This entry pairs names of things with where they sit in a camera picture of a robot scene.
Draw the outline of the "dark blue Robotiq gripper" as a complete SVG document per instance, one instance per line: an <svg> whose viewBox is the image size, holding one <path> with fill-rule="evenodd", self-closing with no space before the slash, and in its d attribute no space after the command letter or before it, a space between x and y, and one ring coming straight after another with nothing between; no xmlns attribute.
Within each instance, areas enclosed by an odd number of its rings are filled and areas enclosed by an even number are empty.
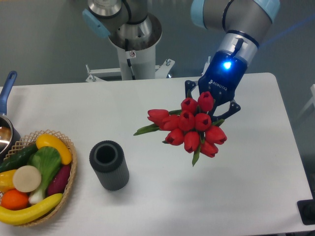
<svg viewBox="0 0 315 236"><path fill-rule="evenodd" d="M226 120L241 110L234 96L247 67L247 64L239 58L232 58L228 53L218 51L198 81L185 81L185 96L192 97L191 92L198 86L199 93L210 92L216 105L208 112L208 115L212 121ZM217 106L226 102L229 102L228 110L221 115L214 115Z"/></svg>

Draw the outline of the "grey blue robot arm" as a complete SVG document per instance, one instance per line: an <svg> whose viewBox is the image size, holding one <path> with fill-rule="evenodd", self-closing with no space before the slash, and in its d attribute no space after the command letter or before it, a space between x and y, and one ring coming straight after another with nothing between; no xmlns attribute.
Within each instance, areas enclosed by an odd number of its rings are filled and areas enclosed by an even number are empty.
<svg viewBox="0 0 315 236"><path fill-rule="evenodd" d="M229 103L227 112L212 116L227 119L240 110L235 90L273 24L278 0L195 0L192 22L204 29L225 32L215 55L208 59L201 78L186 81L185 91L210 92L215 106ZM162 35L159 20L148 12L145 0L90 0L83 10L87 26L116 47L123 80L155 79L156 45Z"/></svg>

